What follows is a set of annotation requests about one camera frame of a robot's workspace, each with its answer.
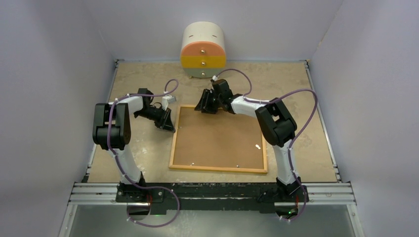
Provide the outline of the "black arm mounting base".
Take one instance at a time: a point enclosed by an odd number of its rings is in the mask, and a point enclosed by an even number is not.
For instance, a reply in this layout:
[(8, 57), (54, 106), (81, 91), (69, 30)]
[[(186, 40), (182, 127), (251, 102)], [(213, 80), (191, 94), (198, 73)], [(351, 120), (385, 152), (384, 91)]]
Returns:
[(151, 214), (168, 210), (258, 211), (294, 215), (309, 201), (304, 187), (288, 191), (268, 183), (119, 183), (115, 201), (151, 205)]

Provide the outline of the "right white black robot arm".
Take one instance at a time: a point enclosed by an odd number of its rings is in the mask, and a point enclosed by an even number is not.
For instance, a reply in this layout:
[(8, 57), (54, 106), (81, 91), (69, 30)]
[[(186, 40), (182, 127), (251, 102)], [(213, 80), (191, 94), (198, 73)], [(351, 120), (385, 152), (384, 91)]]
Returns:
[(277, 165), (277, 194), (289, 201), (300, 188), (300, 177), (293, 165), (294, 151), (291, 141), (295, 138), (297, 124), (283, 101), (249, 99), (242, 94), (234, 94), (225, 79), (213, 76), (212, 88), (204, 89), (194, 108), (206, 114), (216, 114), (221, 108), (231, 114), (256, 118), (264, 139), (274, 149)]

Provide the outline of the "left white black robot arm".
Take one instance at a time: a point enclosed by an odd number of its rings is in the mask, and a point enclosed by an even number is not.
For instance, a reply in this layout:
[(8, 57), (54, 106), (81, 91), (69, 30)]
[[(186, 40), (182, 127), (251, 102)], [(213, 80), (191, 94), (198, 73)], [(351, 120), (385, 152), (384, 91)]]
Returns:
[(150, 187), (146, 186), (142, 171), (136, 166), (129, 146), (130, 116), (149, 119), (156, 128), (175, 132), (167, 101), (172, 96), (167, 91), (161, 94), (159, 107), (152, 104), (154, 97), (150, 90), (140, 88), (137, 94), (127, 94), (114, 102), (98, 103), (94, 107), (93, 141), (113, 156), (120, 173), (121, 192), (128, 191), (128, 196), (135, 202), (145, 200)]

